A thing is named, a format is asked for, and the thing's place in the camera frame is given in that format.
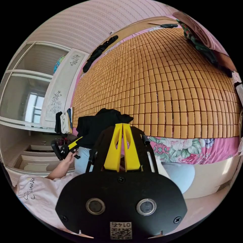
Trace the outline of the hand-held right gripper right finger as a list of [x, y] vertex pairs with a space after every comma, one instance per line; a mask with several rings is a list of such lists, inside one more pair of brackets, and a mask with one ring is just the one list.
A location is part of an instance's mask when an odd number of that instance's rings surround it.
[[129, 124], [123, 123], [124, 158], [126, 172], [137, 171], [140, 169], [136, 145], [132, 130]]

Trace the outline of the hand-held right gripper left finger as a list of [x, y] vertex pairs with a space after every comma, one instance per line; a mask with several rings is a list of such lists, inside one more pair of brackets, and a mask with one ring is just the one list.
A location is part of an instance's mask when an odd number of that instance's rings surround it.
[[123, 124], [116, 124], [112, 133], [108, 153], [104, 162], [104, 169], [119, 172]]

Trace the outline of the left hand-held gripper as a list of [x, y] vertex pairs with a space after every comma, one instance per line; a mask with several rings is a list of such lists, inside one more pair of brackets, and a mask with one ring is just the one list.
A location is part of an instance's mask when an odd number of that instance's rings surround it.
[[66, 158], [67, 154], [72, 150], [77, 150], [80, 146], [78, 145], [78, 141], [83, 137], [77, 137], [74, 141], [72, 141], [68, 145], [63, 145], [60, 148], [60, 159], [63, 160]]

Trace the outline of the person's left hand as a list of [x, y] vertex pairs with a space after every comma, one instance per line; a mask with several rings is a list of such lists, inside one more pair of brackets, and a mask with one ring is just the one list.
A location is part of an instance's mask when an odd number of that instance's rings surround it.
[[70, 151], [66, 158], [62, 161], [62, 165], [65, 167], [65, 168], [69, 168], [70, 165], [74, 162], [74, 159], [75, 159], [75, 156], [78, 154], [77, 150], [74, 149], [72, 151]]

